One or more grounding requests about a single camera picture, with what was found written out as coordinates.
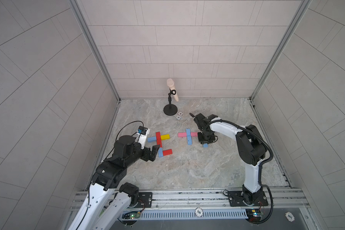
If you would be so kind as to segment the yellow block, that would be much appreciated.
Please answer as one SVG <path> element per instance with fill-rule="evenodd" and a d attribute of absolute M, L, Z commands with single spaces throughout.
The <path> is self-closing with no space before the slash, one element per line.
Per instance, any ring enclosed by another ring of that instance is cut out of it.
<path fill-rule="evenodd" d="M 166 134 L 166 135 L 161 135 L 161 140 L 169 140 L 170 139 L 170 135 Z"/>

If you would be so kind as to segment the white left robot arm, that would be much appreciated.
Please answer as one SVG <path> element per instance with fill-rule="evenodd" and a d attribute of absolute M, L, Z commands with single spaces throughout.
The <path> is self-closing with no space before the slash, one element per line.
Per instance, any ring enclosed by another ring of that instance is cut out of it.
<path fill-rule="evenodd" d="M 144 146 L 135 137 L 124 135 L 114 143 L 112 157 L 96 169 L 87 197 L 70 225 L 71 230 L 109 230 L 120 215 L 139 198 L 139 188 L 131 183 L 120 185 L 127 169 L 139 159 L 155 161 L 160 145 Z"/>

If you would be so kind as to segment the red stem block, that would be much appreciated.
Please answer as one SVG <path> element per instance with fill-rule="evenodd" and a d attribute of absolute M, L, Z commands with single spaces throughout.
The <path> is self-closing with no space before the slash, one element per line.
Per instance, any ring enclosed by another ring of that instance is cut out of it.
<path fill-rule="evenodd" d="M 156 132 L 156 140 L 161 140 L 161 133 L 160 132 Z"/>

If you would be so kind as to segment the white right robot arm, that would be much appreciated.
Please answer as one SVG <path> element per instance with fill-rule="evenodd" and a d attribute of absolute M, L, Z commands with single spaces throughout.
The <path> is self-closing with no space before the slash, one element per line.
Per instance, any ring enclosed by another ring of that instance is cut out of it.
<path fill-rule="evenodd" d="M 263 191 L 265 185 L 261 180 L 262 168 L 273 159 L 274 154 L 256 126 L 242 127 L 216 115 L 205 117 L 202 114 L 194 117 L 194 122 L 200 130 L 198 141 L 201 144 L 215 143 L 216 132 L 236 140 L 239 156 L 245 163 L 245 180 L 241 193 L 227 193 L 231 206 L 267 206 L 268 201 Z"/>

